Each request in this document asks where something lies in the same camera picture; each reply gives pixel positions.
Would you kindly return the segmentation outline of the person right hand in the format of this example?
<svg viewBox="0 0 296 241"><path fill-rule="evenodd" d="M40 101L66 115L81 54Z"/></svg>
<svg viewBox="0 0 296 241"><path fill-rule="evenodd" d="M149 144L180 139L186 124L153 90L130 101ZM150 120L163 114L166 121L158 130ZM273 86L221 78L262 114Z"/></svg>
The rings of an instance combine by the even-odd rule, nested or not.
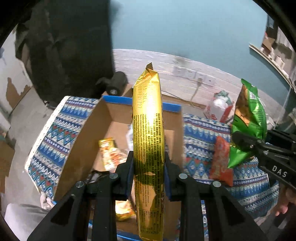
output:
<svg viewBox="0 0 296 241"><path fill-rule="evenodd" d="M296 199L295 191L285 186L282 186L280 188L278 202L276 206L273 208L273 212L275 216L279 216L280 214L285 214L288 211L288 205L290 203L295 204L295 199Z"/></svg>

